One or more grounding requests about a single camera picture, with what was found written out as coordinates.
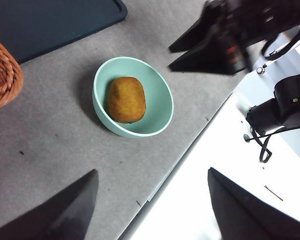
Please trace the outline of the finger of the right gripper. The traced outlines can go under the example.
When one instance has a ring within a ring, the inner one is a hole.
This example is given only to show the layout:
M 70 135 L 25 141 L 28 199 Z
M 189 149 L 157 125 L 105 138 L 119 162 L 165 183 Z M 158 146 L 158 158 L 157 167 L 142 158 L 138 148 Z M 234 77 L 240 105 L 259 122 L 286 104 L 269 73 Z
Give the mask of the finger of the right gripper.
M 170 46 L 171 53 L 185 52 L 202 42 L 212 27 L 221 18 L 218 9 L 204 9 L 200 18 Z
M 233 75 L 234 44 L 229 37 L 212 36 L 168 65 L 173 72 Z

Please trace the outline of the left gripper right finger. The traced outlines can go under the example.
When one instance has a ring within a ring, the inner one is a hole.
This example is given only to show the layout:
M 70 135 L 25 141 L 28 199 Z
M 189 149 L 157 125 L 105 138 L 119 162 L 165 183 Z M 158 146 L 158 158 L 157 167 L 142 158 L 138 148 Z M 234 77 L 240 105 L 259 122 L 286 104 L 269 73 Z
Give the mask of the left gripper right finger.
M 224 240 L 300 240 L 300 222 L 263 202 L 211 167 L 212 209 Z

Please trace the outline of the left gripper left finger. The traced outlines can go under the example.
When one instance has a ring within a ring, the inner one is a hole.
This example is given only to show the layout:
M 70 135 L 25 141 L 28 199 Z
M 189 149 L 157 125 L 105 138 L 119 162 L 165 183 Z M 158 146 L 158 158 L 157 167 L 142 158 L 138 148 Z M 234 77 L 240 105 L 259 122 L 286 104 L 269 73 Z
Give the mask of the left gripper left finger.
M 0 227 L 0 240 L 85 239 L 98 186 L 98 171 L 92 169 L 44 203 Z

